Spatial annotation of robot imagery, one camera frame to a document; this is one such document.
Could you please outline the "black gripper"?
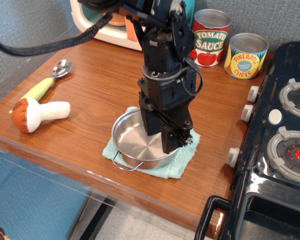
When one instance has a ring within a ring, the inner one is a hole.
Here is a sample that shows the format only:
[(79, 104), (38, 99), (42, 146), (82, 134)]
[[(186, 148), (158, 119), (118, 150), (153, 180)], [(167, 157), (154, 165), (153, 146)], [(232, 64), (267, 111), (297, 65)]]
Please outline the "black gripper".
[(177, 66), (170, 72), (158, 72), (143, 66), (142, 72), (139, 105), (146, 134), (161, 132), (165, 154), (191, 144), (193, 122), (188, 107), (196, 92), (195, 69)]

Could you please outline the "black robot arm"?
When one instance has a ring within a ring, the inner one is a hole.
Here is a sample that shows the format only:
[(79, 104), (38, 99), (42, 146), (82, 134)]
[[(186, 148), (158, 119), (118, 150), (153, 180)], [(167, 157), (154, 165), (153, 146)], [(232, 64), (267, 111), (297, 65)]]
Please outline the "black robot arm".
[(189, 104), (200, 93), (204, 80), (191, 58), (195, 35), (182, 0), (84, 0), (87, 8), (126, 17), (141, 46), (144, 64), (139, 106), (148, 136), (161, 134), (168, 154), (192, 142), (193, 121)]

